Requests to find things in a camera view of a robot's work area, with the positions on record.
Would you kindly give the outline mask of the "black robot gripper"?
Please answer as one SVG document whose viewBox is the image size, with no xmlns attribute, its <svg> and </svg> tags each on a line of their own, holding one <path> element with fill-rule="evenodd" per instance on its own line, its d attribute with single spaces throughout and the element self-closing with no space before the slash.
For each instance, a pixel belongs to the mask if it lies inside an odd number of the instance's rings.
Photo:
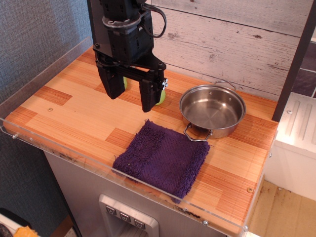
<svg viewBox="0 0 316 237">
<path fill-rule="evenodd" d="M 143 112 L 149 112 L 166 88 L 166 65 L 153 54 L 154 34 L 151 11 L 104 11 L 103 25 L 109 43 L 95 43 L 99 77 L 111 99 L 125 91 L 123 77 L 139 82 Z"/>
</svg>

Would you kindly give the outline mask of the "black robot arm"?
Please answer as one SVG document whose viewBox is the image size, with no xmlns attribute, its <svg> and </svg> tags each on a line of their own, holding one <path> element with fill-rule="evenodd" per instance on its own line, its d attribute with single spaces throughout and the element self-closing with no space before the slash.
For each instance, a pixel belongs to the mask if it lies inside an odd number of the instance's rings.
<svg viewBox="0 0 316 237">
<path fill-rule="evenodd" d="M 103 17 L 99 21 L 107 31 L 109 43 L 95 41 L 93 50 L 99 77 L 111 99 L 125 92 L 124 78 L 139 83 L 142 110 L 149 112 L 167 87 L 166 65 L 153 54 L 152 12 L 165 14 L 144 0 L 103 0 Z"/>
</svg>

